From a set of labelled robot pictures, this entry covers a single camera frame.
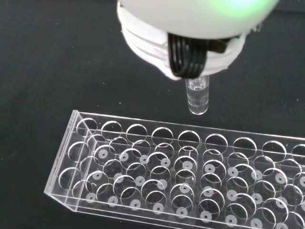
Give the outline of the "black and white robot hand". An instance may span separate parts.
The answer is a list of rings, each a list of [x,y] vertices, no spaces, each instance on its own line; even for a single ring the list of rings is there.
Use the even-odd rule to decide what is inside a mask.
[[[275,0],[120,0],[117,15],[129,48],[166,77],[180,80],[170,63],[168,35],[207,41],[202,76],[226,70],[247,35],[278,4]]]

